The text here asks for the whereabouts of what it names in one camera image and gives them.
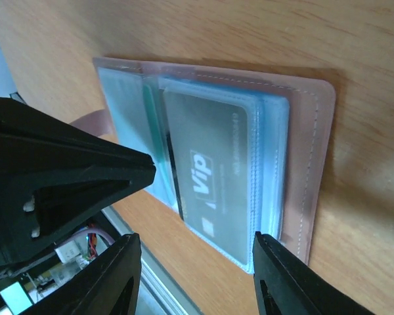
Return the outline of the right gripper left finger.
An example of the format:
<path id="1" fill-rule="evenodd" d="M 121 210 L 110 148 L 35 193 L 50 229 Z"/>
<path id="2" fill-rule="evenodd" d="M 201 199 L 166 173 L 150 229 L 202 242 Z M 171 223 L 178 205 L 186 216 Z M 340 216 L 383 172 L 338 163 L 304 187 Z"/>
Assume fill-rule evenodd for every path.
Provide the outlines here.
<path id="1" fill-rule="evenodd" d="M 126 234 L 26 314 L 134 314 L 140 279 L 140 237 Z"/>

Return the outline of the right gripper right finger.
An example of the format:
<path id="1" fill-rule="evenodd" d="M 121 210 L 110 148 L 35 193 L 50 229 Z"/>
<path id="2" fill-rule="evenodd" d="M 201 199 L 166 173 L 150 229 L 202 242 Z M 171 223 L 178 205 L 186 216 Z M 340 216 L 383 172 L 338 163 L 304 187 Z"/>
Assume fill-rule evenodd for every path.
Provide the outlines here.
<path id="1" fill-rule="evenodd" d="M 260 314 L 371 314 L 268 234 L 255 233 L 254 286 Z"/>

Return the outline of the black VIP card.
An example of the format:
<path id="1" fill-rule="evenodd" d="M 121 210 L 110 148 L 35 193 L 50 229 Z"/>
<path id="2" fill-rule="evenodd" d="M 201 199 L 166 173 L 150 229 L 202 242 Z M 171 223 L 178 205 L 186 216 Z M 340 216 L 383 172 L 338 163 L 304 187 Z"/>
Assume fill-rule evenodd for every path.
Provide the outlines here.
<path id="1" fill-rule="evenodd" d="M 236 100 L 163 93 L 183 219 L 242 268 L 249 263 L 248 116 Z"/>

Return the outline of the teal card with black stripe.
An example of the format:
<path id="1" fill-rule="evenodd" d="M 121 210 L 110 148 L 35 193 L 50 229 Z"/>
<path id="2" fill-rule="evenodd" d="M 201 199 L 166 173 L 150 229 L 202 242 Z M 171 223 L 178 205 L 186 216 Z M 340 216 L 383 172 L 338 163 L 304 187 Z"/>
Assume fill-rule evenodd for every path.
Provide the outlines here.
<path id="1" fill-rule="evenodd" d="M 144 96 L 144 102 L 146 107 L 146 114 L 148 117 L 150 133 L 154 145 L 154 155 L 156 162 L 158 164 L 159 174 L 163 182 L 162 186 L 164 187 L 166 194 L 166 204 L 171 205 L 171 202 L 173 201 L 173 194 L 171 191 L 171 181 L 167 173 L 165 148 L 162 141 L 162 128 L 160 127 L 160 122 L 158 118 L 158 113 L 156 111 L 152 87 L 150 85 L 144 84 L 143 96 Z"/>

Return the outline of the pink leather card holder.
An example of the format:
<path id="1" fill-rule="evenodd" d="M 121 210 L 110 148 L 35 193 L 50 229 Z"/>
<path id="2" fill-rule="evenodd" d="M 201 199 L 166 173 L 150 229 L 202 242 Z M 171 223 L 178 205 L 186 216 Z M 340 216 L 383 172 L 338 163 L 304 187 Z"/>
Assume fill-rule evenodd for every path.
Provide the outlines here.
<path id="1" fill-rule="evenodd" d="M 256 232 L 307 263 L 336 103 L 327 81 L 95 58 L 106 102 L 75 126 L 151 155 L 148 193 L 247 273 Z"/>

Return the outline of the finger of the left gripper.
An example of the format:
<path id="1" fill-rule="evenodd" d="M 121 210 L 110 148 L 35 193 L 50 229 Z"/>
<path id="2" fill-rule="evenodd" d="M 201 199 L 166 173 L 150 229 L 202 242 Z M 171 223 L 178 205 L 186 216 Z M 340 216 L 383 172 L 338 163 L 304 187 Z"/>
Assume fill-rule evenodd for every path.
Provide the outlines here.
<path id="1" fill-rule="evenodd" d="M 148 154 L 0 98 L 0 268 L 30 260 L 155 172 Z"/>

